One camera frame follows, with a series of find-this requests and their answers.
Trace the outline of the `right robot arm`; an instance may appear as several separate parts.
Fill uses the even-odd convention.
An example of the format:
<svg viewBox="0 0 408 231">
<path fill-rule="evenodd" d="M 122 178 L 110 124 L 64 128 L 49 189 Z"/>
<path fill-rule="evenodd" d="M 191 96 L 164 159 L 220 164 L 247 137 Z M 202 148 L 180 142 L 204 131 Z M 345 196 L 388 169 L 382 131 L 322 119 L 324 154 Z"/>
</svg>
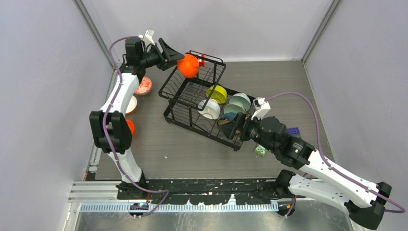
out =
<svg viewBox="0 0 408 231">
<path fill-rule="evenodd" d="M 356 224 L 376 230 L 386 212 L 392 187 L 361 178 L 325 157 L 318 149 L 299 137 L 290 135 L 276 117 L 256 118 L 248 114 L 225 114 L 217 121 L 227 136 L 239 135 L 241 141 L 253 140 L 273 153 L 287 167 L 310 174 L 321 182 L 307 180 L 283 170 L 275 181 L 280 197 L 309 197 L 348 213 Z"/>
</svg>

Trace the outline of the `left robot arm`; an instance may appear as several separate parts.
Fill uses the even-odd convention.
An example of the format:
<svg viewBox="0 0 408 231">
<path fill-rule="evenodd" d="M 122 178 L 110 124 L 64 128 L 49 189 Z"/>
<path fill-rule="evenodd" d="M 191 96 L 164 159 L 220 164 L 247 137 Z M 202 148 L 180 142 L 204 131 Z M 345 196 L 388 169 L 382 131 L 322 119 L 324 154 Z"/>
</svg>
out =
<svg viewBox="0 0 408 231">
<path fill-rule="evenodd" d="M 132 134 L 126 121 L 126 109 L 146 69 L 156 66 L 165 71 L 174 67 L 184 55 L 168 46 L 162 38 L 155 43 L 143 35 L 117 39 L 110 45 L 109 53 L 120 41 L 125 42 L 126 52 L 121 66 L 114 62 L 117 72 L 115 86 L 104 105 L 90 113 L 89 121 L 95 146 L 112 158 L 122 183 L 129 186 L 129 193 L 136 199 L 142 199 L 147 195 L 148 187 L 130 148 Z"/>
</svg>

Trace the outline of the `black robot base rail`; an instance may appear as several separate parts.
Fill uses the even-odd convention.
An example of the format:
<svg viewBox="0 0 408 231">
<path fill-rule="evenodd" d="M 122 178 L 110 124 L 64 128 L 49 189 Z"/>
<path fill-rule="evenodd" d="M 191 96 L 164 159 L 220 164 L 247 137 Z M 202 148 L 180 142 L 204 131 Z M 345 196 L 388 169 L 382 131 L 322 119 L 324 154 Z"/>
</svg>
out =
<svg viewBox="0 0 408 231">
<path fill-rule="evenodd" d="M 275 190 L 273 179 L 157 179 L 147 180 L 140 190 L 131 183 L 117 185 L 120 200 L 146 200 L 164 205 L 225 205 L 235 199 L 238 205 L 268 204 L 271 200 L 292 201 L 291 194 Z"/>
</svg>

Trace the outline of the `white bowl red floral pattern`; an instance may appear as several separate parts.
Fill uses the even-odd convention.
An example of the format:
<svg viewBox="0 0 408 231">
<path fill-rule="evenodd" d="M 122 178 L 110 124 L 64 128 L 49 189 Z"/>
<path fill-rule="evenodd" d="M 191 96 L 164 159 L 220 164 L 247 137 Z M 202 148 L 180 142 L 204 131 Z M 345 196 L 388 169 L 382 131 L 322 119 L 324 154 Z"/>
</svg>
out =
<svg viewBox="0 0 408 231">
<path fill-rule="evenodd" d="M 153 83 L 152 83 L 150 78 L 143 77 L 140 85 L 136 88 L 134 93 L 136 95 L 146 95 L 151 91 L 152 85 L 153 85 Z"/>
</svg>

